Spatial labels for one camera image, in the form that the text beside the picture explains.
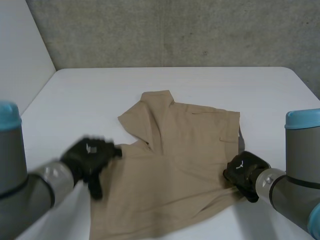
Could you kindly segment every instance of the white wall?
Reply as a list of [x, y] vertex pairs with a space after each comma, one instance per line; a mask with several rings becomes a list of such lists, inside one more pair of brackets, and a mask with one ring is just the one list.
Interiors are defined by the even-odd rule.
[[25, 0], [0, 0], [0, 100], [22, 114], [55, 71]]

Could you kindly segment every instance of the light blue cap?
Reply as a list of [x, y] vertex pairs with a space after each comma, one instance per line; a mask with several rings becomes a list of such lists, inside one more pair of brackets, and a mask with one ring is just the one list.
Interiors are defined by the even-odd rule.
[[13, 102], [0, 100], [0, 131], [8, 131], [20, 126], [18, 106]]
[[310, 213], [307, 228], [314, 239], [320, 239], [320, 203]]
[[285, 116], [285, 129], [320, 127], [320, 108], [290, 111]]

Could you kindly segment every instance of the white table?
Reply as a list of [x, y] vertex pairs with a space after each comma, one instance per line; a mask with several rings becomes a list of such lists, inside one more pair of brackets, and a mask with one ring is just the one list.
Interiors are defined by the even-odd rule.
[[[176, 102], [241, 112], [246, 149], [285, 169], [285, 115], [320, 108], [297, 75], [283, 67], [87, 68], [56, 72], [22, 116], [29, 170], [48, 162], [84, 134], [116, 144], [134, 138], [117, 120], [143, 92], [170, 90]], [[90, 198], [75, 191], [19, 239], [88, 240]], [[262, 201], [240, 202], [165, 240], [311, 240]]]

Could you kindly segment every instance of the gray robot arm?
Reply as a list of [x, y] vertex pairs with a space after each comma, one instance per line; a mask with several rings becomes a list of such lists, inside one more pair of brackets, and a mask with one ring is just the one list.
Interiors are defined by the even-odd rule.
[[0, 240], [15, 239], [59, 205], [79, 180], [91, 196], [102, 198], [99, 173], [121, 149], [103, 139], [83, 138], [60, 160], [27, 172], [18, 107], [0, 101]]
[[288, 112], [285, 136], [286, 171], [270, 168], [259, 157], [243, 152], [223, 175], [249, 201], [262, 199], [320, 240], [320, 109]]

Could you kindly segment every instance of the black band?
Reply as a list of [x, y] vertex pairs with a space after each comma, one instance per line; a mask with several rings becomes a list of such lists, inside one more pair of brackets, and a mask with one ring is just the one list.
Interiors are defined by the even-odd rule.
[[5, 198], [9, 198], [12, 195], [16, 194], [17, 192], [21, 191], [22, 189], [25, 188], [25, 186], [27, 186], [28, 184], [28, 177], [26, 177], [26, 179], [24, 180], [23, 183], [21, 183], [20, 185], [16, 186], [15, 188], [6, 191], [5, 193], [0, 194], [0, 200], [5, 199]]
[[299, 180], [299, 179], [296, 179], [291, 176], [287, 176], [287, 179], [292, 184], [296, 184], [296, 185], [310, 188], [310, 189], [320, 189], [320, 183], [311, 182], [311, 181], [303, 181], [303, 180]]
[[32, 173], [32, 174], [30, 174], [30, 176], [40, 179], [44, 183], [44, 185], [47, 186], [49, 194], [50, 194], [50, 198], [51, 198], [50, 208], [52, 208], [55, 205], [56, 197], [55, 197], [55, 193], [54, 193], [52, 187], [50, 186], [50, 184], [47, 183], [41, 176], [39, 176], [37, 174]]
[[274, 206], [274, 202], [272, 201], [272, 192], [274, 191], [274, 188], [275, 188], [275, 185], [277, 184], [277, 182], [279, 182], [281, 179], [285, 178], [287, 175], [282, 175], [280, 177], [278, 177], [276, 180], [274, 180], [273, 184], [271, 185], [270, 187], [270, 191], [269, 191], [269, 200], [270, 200], [270, 203], [272, 205], [272, 207], [277, 210]]

